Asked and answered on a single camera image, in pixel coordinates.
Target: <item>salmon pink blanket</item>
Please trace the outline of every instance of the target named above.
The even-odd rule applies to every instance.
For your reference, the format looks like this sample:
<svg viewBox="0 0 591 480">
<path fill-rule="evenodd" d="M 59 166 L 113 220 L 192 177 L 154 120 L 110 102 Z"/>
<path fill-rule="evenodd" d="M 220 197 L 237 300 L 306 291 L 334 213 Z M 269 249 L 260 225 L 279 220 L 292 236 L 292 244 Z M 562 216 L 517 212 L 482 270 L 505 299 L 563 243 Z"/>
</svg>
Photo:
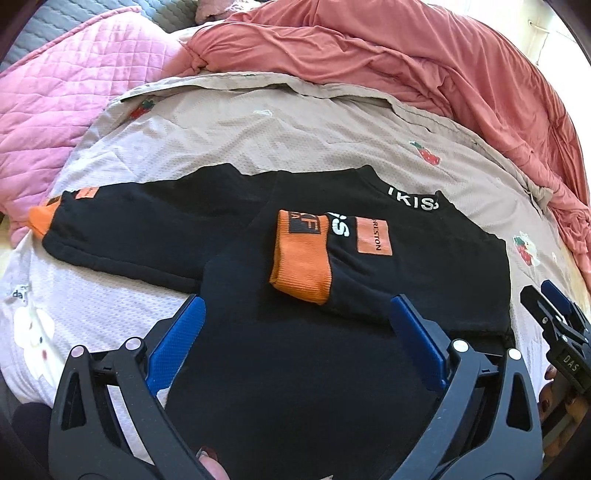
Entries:
<svg viewBox="0 0 591 480">
<path fill-rule="evenodd" d="M 280 72 L 353 83 L 455 120 L 540 186 L 591 287 L 589 190 L 572 121 L 505 37 L 420 0 L 276 0 L 195 33 L 213 72 Z"/>
</svg>

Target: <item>pink bedsheet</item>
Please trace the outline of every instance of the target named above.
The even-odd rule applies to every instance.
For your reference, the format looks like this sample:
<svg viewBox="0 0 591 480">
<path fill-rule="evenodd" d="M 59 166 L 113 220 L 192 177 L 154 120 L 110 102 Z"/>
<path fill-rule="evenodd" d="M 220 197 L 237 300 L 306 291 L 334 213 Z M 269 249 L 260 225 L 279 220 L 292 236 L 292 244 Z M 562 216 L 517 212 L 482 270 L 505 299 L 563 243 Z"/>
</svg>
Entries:
<svg viewBox="0 0 591 480">
<path fill-rule="evenodd" d="M 591 289 L 589 190 L 564 105 L 540 72 L 487 26 L 420 0 L 277 0 L 198 31 L 213 72 L 282 72 L 353 83 L 449 117 L 540 186 Z"/>
<path fill-rule="evenodd" d="M 0 210 L 11 242 L 84 132 L 114 97 L 192 74 L 191 55 L 139 7 L 98 15 L 0 74 Z"/>
</svg>

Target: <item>orange ribbed cuff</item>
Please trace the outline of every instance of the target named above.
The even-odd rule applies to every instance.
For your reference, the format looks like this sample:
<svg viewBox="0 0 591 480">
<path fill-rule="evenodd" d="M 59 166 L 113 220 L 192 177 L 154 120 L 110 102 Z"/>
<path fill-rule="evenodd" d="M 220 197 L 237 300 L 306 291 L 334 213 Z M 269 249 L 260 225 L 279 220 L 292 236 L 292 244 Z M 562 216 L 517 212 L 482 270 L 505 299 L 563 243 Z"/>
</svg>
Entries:
<svg viewBox="0 0 591 480">
<path fill-rule="evenodd" d="M 61 196 L 53 197 L 45 204 L 45 206 L 33 207 L 29 210 L 27 226 L 33 231 L 34 235 L 39 240 L 43 239 L 45 234 L 49 231 L 53 217 L 60 204 Z"/>
<path fill-rule="evenodd" d="M 326 249 L 328 228 L 326 215 L 280 210 L 271 285 L 300 300 L 326 303 L 332 282 Z"/>
</svg>

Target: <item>human hand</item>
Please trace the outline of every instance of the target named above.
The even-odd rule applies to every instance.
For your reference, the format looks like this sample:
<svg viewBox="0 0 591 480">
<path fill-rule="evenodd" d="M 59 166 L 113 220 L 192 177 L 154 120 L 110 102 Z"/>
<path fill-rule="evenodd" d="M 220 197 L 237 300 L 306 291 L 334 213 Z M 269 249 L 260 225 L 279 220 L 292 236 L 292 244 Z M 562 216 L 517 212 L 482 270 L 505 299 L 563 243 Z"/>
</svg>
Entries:
<svg viewBox="0 0 591 480">
<path fill-rule="evenodd" d="M 550 409 L 553 405 L 554 398 L 552 395 L 552 383 L 556 375 L 556 368 L 550 365 L 548 370 L 546 370 L 544 378 L 546 380 L 552 380 L 552 382 L 546 384 L 544 388 L 542 388 L 538 402 L 538 412 L 540 414 L 541 421 L 544 421 L 546 417 L 548 417 L 551 411 Z M 556 457 L 562 451 L 566 443 L 575 433 L 576 429 L 579 427 L 579 425 L 581 425 L 581 422 L 583 421 L 589 409 L 589 403 L 587 400 L 581 395 L 578 395 L 575 390 L 571 391 L 566 396 L 564 399 L 564 406 L 574 421 L 571 422 L 570 425 L 562 431 L 562 433 L 560 433 L 560 436 L 553 443 L 544 449 L 544 454 L 546 457 L 548 457 L 548 459 Z"/>
<path fill-rule="evenodd" d="M 197 453 L 197 456 L 201 464 L 215 480 L 230 480 L 230 477 L 228 477 L 228 474 L 223 467 L 217 462 L 217 460 L 211 458 L 205 450 L 200 450 Z"/>
</svg>

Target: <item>orange rectangular patch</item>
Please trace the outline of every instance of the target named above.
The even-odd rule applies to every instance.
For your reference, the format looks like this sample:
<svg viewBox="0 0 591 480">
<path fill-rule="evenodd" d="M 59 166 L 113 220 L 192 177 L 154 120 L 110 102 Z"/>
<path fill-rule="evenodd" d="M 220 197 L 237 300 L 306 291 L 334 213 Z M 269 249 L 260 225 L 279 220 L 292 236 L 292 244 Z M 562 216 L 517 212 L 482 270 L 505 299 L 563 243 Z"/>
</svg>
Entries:
<svg viewBox="0 0 591 480">
<path fill-rule="evenodd" d="M 392 255 L 392 245 L 385 220 L 357 219 L 357 251 L 360 254 Z"/>
<path fill-rule="evenodd" d="M 76 193 L 76 200 L 78 199 L 91 199 L 94 198 L 96 192 L 99 191 L 98 187 L 88 187 L 87 189 L 81 189 Z"/>
</svg>

